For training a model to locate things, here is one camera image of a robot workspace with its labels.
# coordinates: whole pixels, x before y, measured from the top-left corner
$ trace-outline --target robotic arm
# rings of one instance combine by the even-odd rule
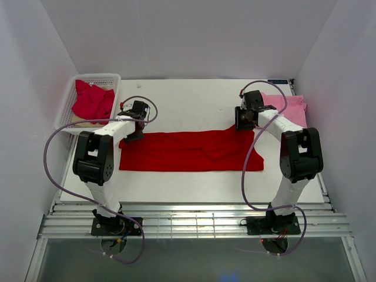
[[[260,91],[242,94],[241,106],[235,108],[237,130],[252,130],[265,127],[278,114],[273,106],[264,106]],[[279,116],[266,129],[281,142],[280,169],[282,181],[269,207],[295,206],[303,188],[316,174],[323,170],[320,137],[315,128],[302,128]],[[299,234],[294,208],[267,211],[263,218],[247,218],[249,234],[270,234],[270,230],[287,229],[290,234]]]
[[[118,213],[122,213],[122,206],[114,198],[110,186],[106,185],[114,170],[113,148],[123,139],[125,142],[130,142],[142,138],[142,130],[145,126],[143,122],[121,121],[120,119],[144,120],[148,108],[148,104],[135,101],[132,109],[118,114],[118,122],[110,122],[94,132],[81,132],[78,137],[73,160],[74,174],[85,182],[94,200]],[[109,213],[101,206],[97,206],[93,214],[98,226],[110,234],[121,233],[126,225],[122,218]]]

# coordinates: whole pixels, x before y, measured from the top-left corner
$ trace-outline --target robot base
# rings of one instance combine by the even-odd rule
[[[279,235],[284,232],[285,228],[287,230],[286,235],[299,235],[300,227],[298,218],[296,216],[293,218],[291,224],[286,224],[284,227],[279,227],[277,229],[270,226],[264,216],[247,216],[246,224],[241,224],[247,227],[248,235]]]
[[[136,220],[138,223],[142,225],[142,217],[132,217],[134,220]],[[124,219],[124,228],[127,230],[127,232],[130,232],[128,236],[140,236],[141,231],[140,228],[135,228],[137,226],[135,223],[133,223],[130,220]],[[112,234],[108,230],[106,230],[103,226],[99,224],[99,220],[97,218],[93,219],[93,224],[92,224],[92,231],[91,231],[92,236],[116,236],[115,234]]]

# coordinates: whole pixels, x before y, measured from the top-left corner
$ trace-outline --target red fabric in basket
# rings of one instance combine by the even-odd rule
[[[115,99],[115,93],[104,90],[96,85],[90,85],[82,80],[76,80],[77,101],[72,111],[82,119],[109,119]]]
[[[120,170],[154,172],[207,172],[242,170],[254,132],[226,130],[145,133],[143,139],[125,143]],[[253,150],[247,171],[264,169],[263,158]]]

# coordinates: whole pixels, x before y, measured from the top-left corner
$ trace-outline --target beige cloth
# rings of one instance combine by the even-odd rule
[[[71,122],[78,122],[79,120],[85,120],[85,119],[82,119],[81,117],[79,116],[76,116],[74,113],[73,113],[73,116],[72,116],[72,120]],[[100,123],[90,123],[90,122],[83,122],[83,123],[78,123],[77,125],[74,125],[74,126],[77,126],[77,127],[102,127],[103,125],[101,125]]]

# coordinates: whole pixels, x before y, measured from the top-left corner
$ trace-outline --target basket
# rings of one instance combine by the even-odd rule
[[[107,86],[109,89],[113,89],[115,92],[115,98],[113,100],[111,118],[114,117],[116,111],[116,102],[118,94],[120,92],[120,81],[122,80],[120,75],[115,73],[89,73],[85,75],[76,75],[69,81],[68,87],[65,89],[63,101],[61,103],[59,113],[55,120],[55,129],[60,128],[63,125],[67,125],[71,122],[73,112],[72,106],[77,100],[76,80],[80,79],[89,84],[95,84],[98,86]],[[100,127],[74,127],[70,126],[62,129],[62,131],[69,132],[73,135],[78,135],[81,131],[94,131]]]

